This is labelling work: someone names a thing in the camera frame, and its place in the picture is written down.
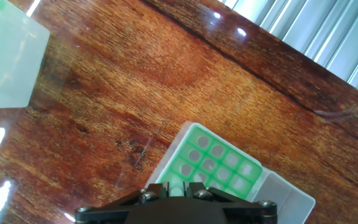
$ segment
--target wooden table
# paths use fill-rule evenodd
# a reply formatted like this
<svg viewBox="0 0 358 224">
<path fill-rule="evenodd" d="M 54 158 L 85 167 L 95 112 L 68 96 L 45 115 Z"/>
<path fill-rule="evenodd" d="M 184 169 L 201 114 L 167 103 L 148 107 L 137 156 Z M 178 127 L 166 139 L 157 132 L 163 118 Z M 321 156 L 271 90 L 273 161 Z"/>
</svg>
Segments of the wooden table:
<svg viewBox="0 0 358 224">
<path fill-rule="evenodd" d="M 287 44 L 215 0 L 43 0 L 33 18 L 51 37 L 30 105 L 0 110 L 0 222 L 71 223 L 143 187 L 190 120 L 314 197 L 307 223 L 358 223 L 358 91 Z"/>
</svg>

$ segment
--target white plastic box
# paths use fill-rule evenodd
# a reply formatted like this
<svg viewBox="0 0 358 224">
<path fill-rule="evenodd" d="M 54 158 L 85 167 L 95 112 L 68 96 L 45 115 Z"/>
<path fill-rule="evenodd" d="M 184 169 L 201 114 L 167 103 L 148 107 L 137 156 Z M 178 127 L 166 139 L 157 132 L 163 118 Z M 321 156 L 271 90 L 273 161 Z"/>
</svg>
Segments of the white plastic box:
<svg viewBox="0 0 358 224">
<path fill-rule="evenodd" d="M 171 163 L 178 156 L 177 149 L 185 144 L 186 139 L 189 138 L 191 129 L 194 127 L 202 129 L 215 139 L 218 139 L 231 149 L 237 151 L 248 160 L 262 166 L 258 160 L 220 138 L 204 126 L 187 121 L 171 143 L 156 170 L 150 176 L 146 186 L 151 183 L 159 183 L 162 181 L 163 175 L 165 172 L 168 172 Z M 313 197 L 310 197 L 275 172 L 264 167 L 262 167 L 261 175 L 256 180 L 245 199 L 249 202 L 258 202 L 260 200 L 271 200 L 275 202 L 277 204 L 278 224 L 304 223 L 316 203 Z"/>
<path fill-rule="evenodd" d="M 0 108 L 29 104 L 49 31 L 7 0 L 0 0 Z"/>
</svg>

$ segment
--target plastic container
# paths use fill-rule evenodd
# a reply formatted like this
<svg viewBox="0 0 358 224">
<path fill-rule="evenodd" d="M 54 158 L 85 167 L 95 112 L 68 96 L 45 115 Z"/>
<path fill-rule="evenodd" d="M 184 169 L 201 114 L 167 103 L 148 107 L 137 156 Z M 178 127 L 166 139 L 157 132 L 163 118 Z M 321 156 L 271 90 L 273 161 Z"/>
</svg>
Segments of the plastic container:
<svg viewBox="0 0 358 224">
<path fill-rule="evenodd" d="M 277 204 L 278 223 L 304 223 L 315 200 L 198 123 L 186 122 L 147 181 L 169 182 L 181 196 L 183 181 L 203 182 L 250 202 Z"/>
<path fill-rule="evenodd" d="M 0 0 L 0 108 L 29 104 L 49 31 Z"/>
</svg>

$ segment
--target translucent plastic box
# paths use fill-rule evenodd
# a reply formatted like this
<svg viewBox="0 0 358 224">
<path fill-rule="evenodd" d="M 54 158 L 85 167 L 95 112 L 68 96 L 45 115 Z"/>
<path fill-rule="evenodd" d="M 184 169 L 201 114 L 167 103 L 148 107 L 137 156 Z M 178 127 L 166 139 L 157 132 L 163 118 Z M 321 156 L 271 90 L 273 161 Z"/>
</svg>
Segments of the translucent plastic box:
<svg viewBox="0 0 358 224">
<path fill-rule="evenodd" d="M 304 223 L 315 200 L 198 123 L 186 122 L 150 177 L 183 194 L 183 181 L 203 182 L 250 202 L 277 204 L 278 223 Z"/>
<path fill-rule="evenodd" d="M 48 39 L 46 28 L 0 0 L 0 108 L 29 104 Z"/>
</svg>

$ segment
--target wood grain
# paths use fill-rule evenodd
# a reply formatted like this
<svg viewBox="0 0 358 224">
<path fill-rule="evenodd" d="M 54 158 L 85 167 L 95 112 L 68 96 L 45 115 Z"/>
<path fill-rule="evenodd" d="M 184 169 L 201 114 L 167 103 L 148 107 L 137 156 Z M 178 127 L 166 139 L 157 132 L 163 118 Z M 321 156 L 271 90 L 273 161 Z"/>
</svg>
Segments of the wood grain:
<svg viewBox="0 0 358 224">
<path fill-rule="evenodd" d="M 213 0 L 43 0 L 34 19 L 51 38 L 30 105 L 0 110 L 1 222 L 141 188 L 191 120 L 314 197 L 307 223 L 358 223 L 358 91 L 251 22 Z"/>
</svg>

